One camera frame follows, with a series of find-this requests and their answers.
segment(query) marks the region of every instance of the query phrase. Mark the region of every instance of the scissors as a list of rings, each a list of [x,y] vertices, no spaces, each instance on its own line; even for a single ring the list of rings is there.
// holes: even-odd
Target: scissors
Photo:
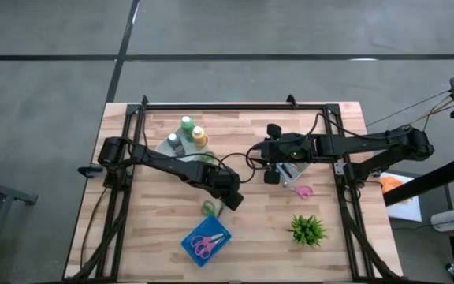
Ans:
[[[300,198],[302,198],[304,200],[309,199],[311,194],[313,194],[313,189],[311,187],[309,187],[309,186],[296,186],[296,187],[293,187],[293,186],[290,186],[288,184],[288,182],[285,182],[283,184],[283,187],[285,189],[288,189],[290,191],[293,191],[293,192],[297,193],[297,195],[300,196]]]
[[[225,207],[225,204],[222,202],[222,204],[220,206],[220,210],[218,211],[217,218],[219,218],[221,213],[224,211],[224,207]],[[209,200],[204,201],[203,206],[201,207],[201,212],[204,215],[215,216],[215,211],[216,211],[216,208],[215,208],[213,202],[211,202]]]
[[[205,260],[211,256],[213,248],[223,240],[223,233],[211,237],[195,236],[190,240],[190,245],[195,249],[194,253]]]

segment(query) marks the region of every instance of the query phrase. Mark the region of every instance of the blue tray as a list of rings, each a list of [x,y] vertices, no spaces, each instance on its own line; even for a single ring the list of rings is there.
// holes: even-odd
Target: blue tray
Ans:
[[[195,249],[190,245],[190,241],[192,240],[193,237],[195,236],[204,236],[204,237],[211,237],[216,234],[223,233],[224,234],[224,240],[219,242],[211,251],[210,257],[203,259],[199,256],[197,256],[194,251]],[[214,216],[208,216],[204,221],[197,226],[182,242],[181,246],[185,249],[185,251],[188,252],[188,255],[199,265],[200,267],[203,267],[208,261],[210,261],[217,252],[220,251],[221,248],[227,242],[229,242],[231,238],[231,234],[228,232],[228,230],[216,219]]]

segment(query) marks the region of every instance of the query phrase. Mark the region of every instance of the gray floor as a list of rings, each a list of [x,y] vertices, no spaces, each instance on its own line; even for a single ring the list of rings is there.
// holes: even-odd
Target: gray floor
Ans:
[[[0,54],[116,54],[130,0],[0,0]],[[356,2],[147,0],[130,54],[454,53],[454,0]],[[0,183],[39,194],[17,204],[0,243],[0,282],[58,280],[73,235],[114,62],[0,62]],[[448,89],[454,61],[126,62],[116,102],[360,101],[366,122]],[[369,128],[397,127],[439,99]],[[454,120],[430,120],[436,153],[395,170],[424,174],[454,159]],[[424,216],[446,209],[422,198]],[[406,226],[394,222],[393,226]],[[404,274],[449,282],[447,237],[395,231]],[[426,242],[431,236],[434,241]]]

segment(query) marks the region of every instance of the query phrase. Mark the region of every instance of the wooden table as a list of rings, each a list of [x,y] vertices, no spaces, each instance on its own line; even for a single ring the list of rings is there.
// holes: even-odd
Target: wooden table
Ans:
[[[108,136],[120,136],[125,117],[125,103],[110,103],[102,118],[93,161]],[[366,133],[359,103],[340,103],[344,127]],[[246,152],[266,136],[266,125],[276,123],[283,132],[306,133],[313,125],[314,110],[149,110],[146,134],[151,148],[179,127],[183,115],[191,116],[210,138],[209,147],[218,157],[231,152]],[[320,121],[315,133],[325,133]],[[370,153],[353,155],[361,162]],[[230,157],[225,163],[242,180],[251,171],[243,157]],[[93,207],[103,191],[103,178],[88,181],[65,276],[79,270],[80,247]],[[298,180],[309,185],[314,195],[301,200],[280,185],[263,183],[258,171],[250,183],[242,184],[244,201],[236,211],[225,209],[220,220],[233,235],[232,240],[205,266],[198,267],[183,250],[181,241],[204,216],[200,207],[210,195],[181,182],[178,177],[147,166],[137,166],[121,255],[119,281],[135,282],[312,282],[349,281],[348,256],[344,243],[337,193],[329,164],[311,165]],[[109,194],[105,194],[87,240],[88,258],[102,236]],[[378,185],[368,183],[362,189],[361,206],[367,237],[380,257],[397,274],[401,268],[383,196]],[[292,242],[289,228],[292,214],[316,215],[329,238],[317,249]],[[362,257],[355,244],[357,258]],[[111,267],[110,252],[108,267]]]

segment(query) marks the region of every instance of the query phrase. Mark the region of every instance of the artificial plant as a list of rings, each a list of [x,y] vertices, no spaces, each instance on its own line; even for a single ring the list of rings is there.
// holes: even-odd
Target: artificial plant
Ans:
[[[314,215],[306,219],[302,215],[293,215],[292,229],[293,240],[300,245],[309,245],[312,249],[320,246],[320,241],[327,238],[322,221]]]

